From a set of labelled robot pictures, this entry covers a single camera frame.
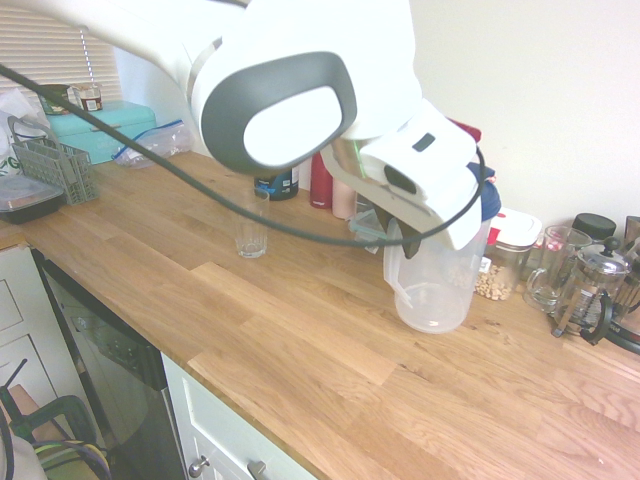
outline wooden countertop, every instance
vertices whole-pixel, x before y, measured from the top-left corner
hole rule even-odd
[[[175,162],[214,189],[247,183]],[[552,337],[519,295],[475,297],[455,332],[419,333],[380,253],[272,231],[243,259],[228,213],[159,167],[95,172],[100,199],[0,244],[24,235],[319,479],[640,478],[640,357]],[[272,211],[348,235],[306,194]]]

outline gray basket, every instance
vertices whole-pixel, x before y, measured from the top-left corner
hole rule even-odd
[[[77,205],[98,197],[87,152],[60,143],[55,134],[44,125],[19,120],[16,117],[9,117],[8,123],[14,139],[20,136],[15,134],[16,123],[42,130],[49,137],[16,141],[13,144],[13,150],[27,177],[61,187],[69,205]]]

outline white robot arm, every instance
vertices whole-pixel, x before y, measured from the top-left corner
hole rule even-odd
[[[146,58],[185,92],[213,157],[275,175],[332,143],[331,174],[417,231],[472,198],[474,140],[413,71],[408,0],[0,0]],[[479,201],[440,234],[461,248]]]

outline plastic pitcher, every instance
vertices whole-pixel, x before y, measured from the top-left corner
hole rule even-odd
[[[385,247],[384,279],[395,292],[396,310],[403,322],[426,333],[446,333],[460,326],[469,313],[490,225],[489,220],[484,221],[461,250],[426,238],[408,260],[401,246]],[[400,238],[395,222],[389,225],[388,235]]]

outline white cabinet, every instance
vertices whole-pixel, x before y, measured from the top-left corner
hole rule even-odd
[[[205,457],[203,480],[253,480],[250,463],[264,462],[256,480],[316,480],[168,357],[162,357],[185,465]]]
[[[0,384],[25,358],[12,387],[38,406],[63,395],[89,405],[31,252],[13,247],[0,251]]]

